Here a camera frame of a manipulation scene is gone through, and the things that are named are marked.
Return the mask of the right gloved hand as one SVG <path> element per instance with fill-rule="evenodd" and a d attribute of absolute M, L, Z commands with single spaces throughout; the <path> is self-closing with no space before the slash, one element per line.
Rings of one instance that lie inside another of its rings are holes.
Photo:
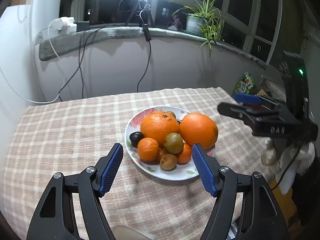
<path fill-rule="evenodd" d="M 302 146 L 288 146 L 276 156 L 276 146 L 271 138 L 265 140 L 265 152 L 261 155 L 261 162 L 276 176 L 281 194 L 287 194 L 293 185 L 296 174 L 304 175 L 311 167 L 316 157 L 313 142 Z"/>

